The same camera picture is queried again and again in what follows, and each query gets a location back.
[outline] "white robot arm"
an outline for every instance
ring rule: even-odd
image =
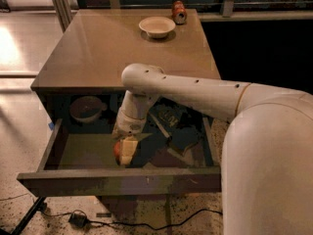
[[[128,66],[122,82],[127,92],[115,131],[123,136],[142,131],[158,97],[230,123],[221,166],[224,235],[313,234],[312,95],[168,75],[144,64]],[[123,150],[130,163],[133,153]]]

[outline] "wooden table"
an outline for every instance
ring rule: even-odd
[[[221,190],[220,167],[213,164],[118,166],[112,155],[112,124],[104,118],[95,125],[78,125],[68,113],[72,99],[81,95],[105,100],[123,94],[120,76],[132,63],[159,66],[168,74],[219,79],[197,12],[187,13],[187,22],[166,38],[151,39],[138,23],[151,16],[170,18],[170,10],[78,11],[31,85],[55,127],[37,171],[20,173],[20,183],[39,197]],[[156,137],[165,144],[161,134]],[[166,156],[158,154],[157,161]]]

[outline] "red can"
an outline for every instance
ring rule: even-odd
[[[172,18],[177,24],[185,23],[187,12],[182,1],[175,1],[172,4]]]

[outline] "drawer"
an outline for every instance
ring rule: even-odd
[[[173,132],[173,126],[167,128],[176,139],[168,142],[155,118],[159,122],[170,118],[166,109],[163,104],[151,109],[133,162],[128,166],[118,165],[113,156],[113,123],[102,120],[101,124],[109,126],[101,131],[90,131],[89,127],[84,132],[68,125],[68,119],[58,118],[38,169],[21,172],[18,181],[37,197],[220,192],[221,171],[212,163],[204,128],[191,127],[186,120],[185,126],[176,126],[177,131]],[[194,124],[202,125],[202,118]],[[198,141],[182,153],[179,146],[193,141],[191,136],[195,133]]]

